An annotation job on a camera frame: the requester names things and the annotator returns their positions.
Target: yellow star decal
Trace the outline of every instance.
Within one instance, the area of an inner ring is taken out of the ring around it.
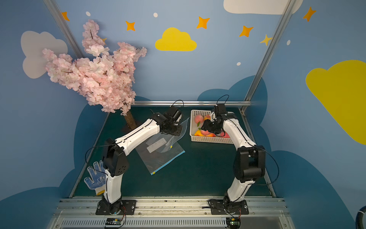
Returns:
[[[267,34],[266,34],[266,38],[263,40],[263,41],[261,41],[260,43],[266,43],[266,46],[268,45],[268,42],[269,42],[269,40],[271,40],[272,38],[270,37],[270,38],[268,38],[267,37]]]
[[[135,31],[135,23],[134,22],[132,22],[132,23],[129,23],[128,21],[126,21],[126,23],[127,23],[127,31],[129,31],[129,30],[133,30],[133,31]]]
[[[210,20],[209,18],[203,19],[202,17],[199,17],[199,23],[197,28],[204,28],[207,29],[207,22]]]
[[[239,37],[241,37],[241,36],[249,37],[249,33],[250,33],[250,31],[251,31],[252,29],[253,29],[253,27],[251,27],[251,28],[247,28],[247,27],[243,26],[243,31],[242,31],[242,33],[239,35]]]
[[[312,17],[312,15],[316,12],[316,10],[312,10],[311,7],[309,8],[309,11],[307,12],[307,14],[303,17],[304,19],[306,19],[307,21],[310,20],[310,18]]]
[[[62,12],[62,16],[64,16],[65,20],[70,21],[69,18],[67,17],[67,12]]]

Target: tree trunk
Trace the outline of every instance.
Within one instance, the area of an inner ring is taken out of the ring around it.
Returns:
[[[134,130],[137,128],[137,125],[136,125],[136,122],[135,122],[135,119],[133,118],[132,114],[131,114],[131,111],[128,111],[127,112],[127,115],[124,115],[124,118],[126,119],[126,123],[128,125],[128,127],[131,129],[131,130]]]

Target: peach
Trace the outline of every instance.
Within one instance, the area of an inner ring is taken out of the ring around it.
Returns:
[[[208,132],[208,131],[206,131],[206,130],[201,130],[201,134],[203,134],[203,135],[209,135],[209,134],[210,134],[210,132]]]
[[[225,135],[223,136],[224,138],[230,138],[230,136],[228,135],[227,132],[225,132]]]
[[[211,120],[211,116],[209,114],[205,115],[205,118],[203,120],[209,119]]]
[[[194,117],[194,122],[195,123],[203,123],[203,116],[202,115],[196,115],[195,117]]]
[[[203,137],[203,136],[204,136],[203,134],[201,134],[201,131],[200,131],[200,130],[196,131],[196,133],[195,133],[194,135],[195,135],[195,136],[201,136],[201,137]]]

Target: white cloud decal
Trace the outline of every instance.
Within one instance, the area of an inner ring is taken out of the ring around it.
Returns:
[[[297,0],[292,13],[301,6]],[[224,9],[233,14],[282,14],[288,0],[224,0]]]
[[[44,48],[54,51],[56,55],[67,54],[66,43],[47,32],[39,34],[34,31],[25,31],[20,39],[20,44],[26,56],[23,61],[23,70],[32,79],[36,79],[46,72],[47,60],[42,57]]]

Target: vent grille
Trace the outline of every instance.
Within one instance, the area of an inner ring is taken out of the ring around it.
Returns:
[[[226,226],[225,219],[221,218],[127,218],[125,226],[128,227],[190,227],[190,226]]]
[[[106,218],[64,218],[60,228],[113,228],[116,226],[106,226]],[[224,217],[181,217],[181,218],[127,218],[125,227],[226,227]]]
[[[61,228],[103,228],[105,219],[91,219],[91,218],[64,218],[61,223]]]

